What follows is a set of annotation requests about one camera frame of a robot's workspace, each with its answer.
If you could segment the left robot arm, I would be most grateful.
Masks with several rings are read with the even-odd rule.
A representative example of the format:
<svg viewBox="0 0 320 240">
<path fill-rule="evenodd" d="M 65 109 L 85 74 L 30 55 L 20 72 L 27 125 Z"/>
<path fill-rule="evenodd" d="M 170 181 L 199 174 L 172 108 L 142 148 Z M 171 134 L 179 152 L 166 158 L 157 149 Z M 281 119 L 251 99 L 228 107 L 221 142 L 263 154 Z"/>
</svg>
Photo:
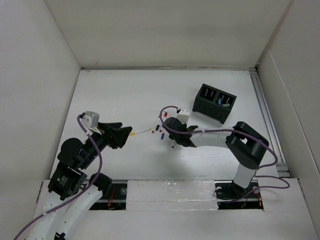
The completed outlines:
<svg viewBox="0 0 320 240">
<path fill-rule="evenodd" d="M 101 198 L 112 192 L 112 179 L 102 170 L 102 150 L 122 148 L 132 127 L 120 122 L 97 123 L 89 133 L 82 123 L 87 140 L 69 138 L 63 142 L 59 161 L 47 186 L 48 193 L 42 214 L 35 217 L 15 236 L 32 227 L 29 240 L 68 240 L 87 211 Z"/>
</svg>

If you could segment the blue capped white marker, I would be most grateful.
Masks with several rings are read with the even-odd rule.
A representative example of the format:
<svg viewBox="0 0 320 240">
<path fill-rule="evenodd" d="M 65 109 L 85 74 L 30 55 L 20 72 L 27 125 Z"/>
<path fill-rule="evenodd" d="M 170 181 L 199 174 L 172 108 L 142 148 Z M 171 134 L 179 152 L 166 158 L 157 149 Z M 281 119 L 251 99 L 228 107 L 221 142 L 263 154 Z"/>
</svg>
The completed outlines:
<svg viewBox="0 0 320 240">
<path fill-rule="evenodd" d="M 160 139 L 163 140 L 165 137 L 166 131 L 162 130 Z"/>
</svg>

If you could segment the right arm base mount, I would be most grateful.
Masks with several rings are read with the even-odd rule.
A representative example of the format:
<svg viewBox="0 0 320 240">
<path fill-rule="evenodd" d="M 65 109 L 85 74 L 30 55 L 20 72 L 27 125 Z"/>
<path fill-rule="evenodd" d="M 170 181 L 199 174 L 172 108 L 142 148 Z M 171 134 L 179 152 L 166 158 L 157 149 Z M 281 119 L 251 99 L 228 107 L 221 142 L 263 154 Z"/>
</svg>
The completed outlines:
<svg viewBox="0 0 320 240">
<path fill-rule="evenodd" d="M 257 188 L 258 182 L 253 180 L 247 188 L 241 188 L 232 181 L 215 181 L 213 196 L 217 199 L 218 210 L 263 210 L 262 197 Z"/>
</svg>

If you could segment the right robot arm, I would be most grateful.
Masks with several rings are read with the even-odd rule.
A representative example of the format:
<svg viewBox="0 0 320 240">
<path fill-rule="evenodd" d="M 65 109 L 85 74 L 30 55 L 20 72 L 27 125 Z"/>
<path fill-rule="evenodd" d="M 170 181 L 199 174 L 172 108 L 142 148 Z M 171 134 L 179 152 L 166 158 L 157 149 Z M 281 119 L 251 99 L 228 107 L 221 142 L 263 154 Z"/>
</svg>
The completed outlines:
<svg viewBox="0 0 320 240">
<path fill-rule="evenodd" d="M 187 126 L 176 117 L 167 118 L 162 126 L 168 132 L 169 138 L 183 147 L 229 149 L 239 162 L 231 191 L 237 197 L 243 197 L 249 192 L 249 185 L 269 146 L 268 140 L 251 126 L 239 121 L 232 129 L 214 132 L 198 130 L 197 125 Z"/>
</svg>

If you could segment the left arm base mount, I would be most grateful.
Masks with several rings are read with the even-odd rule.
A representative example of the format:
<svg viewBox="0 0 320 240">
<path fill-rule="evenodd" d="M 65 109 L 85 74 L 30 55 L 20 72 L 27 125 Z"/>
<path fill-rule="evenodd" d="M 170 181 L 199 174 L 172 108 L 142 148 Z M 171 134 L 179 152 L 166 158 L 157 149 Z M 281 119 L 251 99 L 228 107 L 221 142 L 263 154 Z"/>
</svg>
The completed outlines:
<svg viewBox="0 0 320 240">
<path fill-rule="evenodd" d="M 93 185 L 102 189 L 102 197 L 91 206 L 90 210 L 121 211 L 126 209 L 127 180 L 112 180 L 100 173 Z"/>
</svg>

